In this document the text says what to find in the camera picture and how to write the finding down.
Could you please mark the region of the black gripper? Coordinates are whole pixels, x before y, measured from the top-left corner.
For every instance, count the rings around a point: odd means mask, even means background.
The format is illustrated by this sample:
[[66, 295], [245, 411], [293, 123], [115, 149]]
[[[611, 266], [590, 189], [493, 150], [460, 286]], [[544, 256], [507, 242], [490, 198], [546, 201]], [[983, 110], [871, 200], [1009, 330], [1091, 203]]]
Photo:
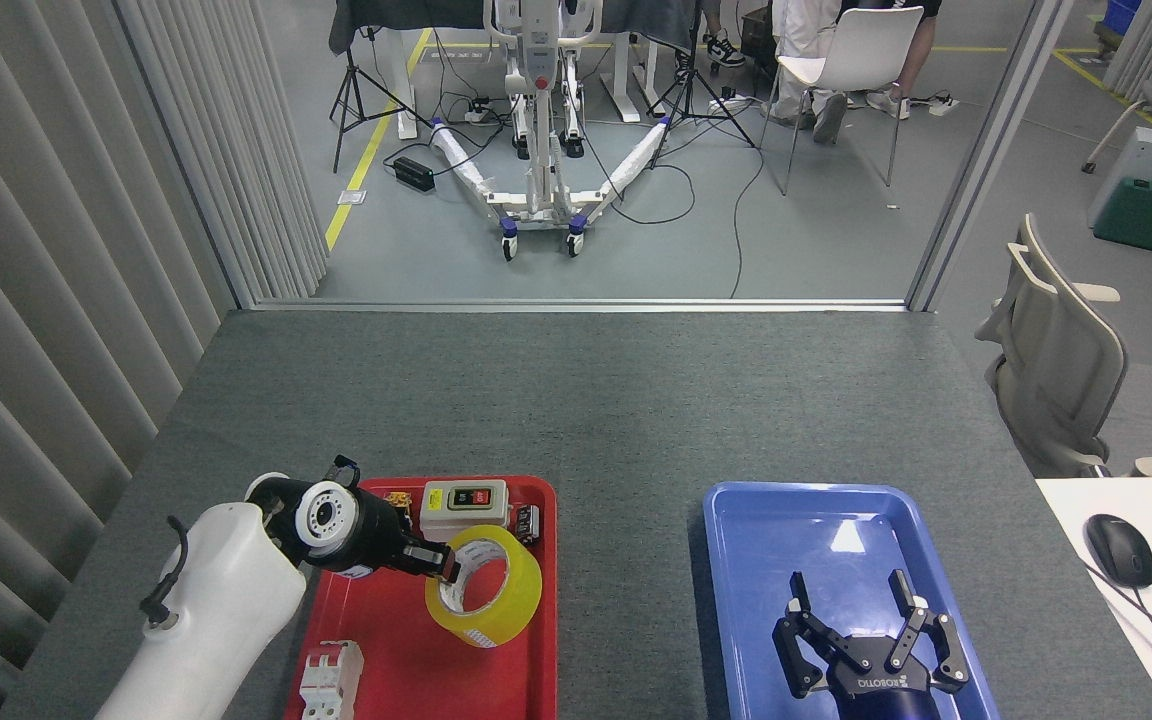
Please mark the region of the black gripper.
[[396, 506], [365, 488], [353, 488], [358, 520], [353, 524], [340, 560], [340, 574], [362, 578], [382, 568], [456, 582], [461, 564], [449, 544], [408, 537], [408, 529]]
[[[867, 660], [852, 652], [851, 641], [814, 615], [803, 573], [791, 573], [791, 598], [786, 602], [783, 616], [776, 620], [772, 637], [795, 700], [805, 700], [809, 694], [824, 687], [835, 700], [840, 719], [941, 719], [931, 689], [956, 694], [972, 679], [955, 621], [947, 612], [932, 611], [925, 598], [915, 594], [904, 571], [890, 571], [888, 584], [901, 611], [902, 626], [882, 657], [882, 670], [867, 673]], [[911, 655], [922, 632], [929, 635], [935, 651], [931, 670]], [[828, 664], [841, 661], [852, 670], [838, 666], [835, 670], [840, 674], [824, 674], [804, 659], [799, 639]]]

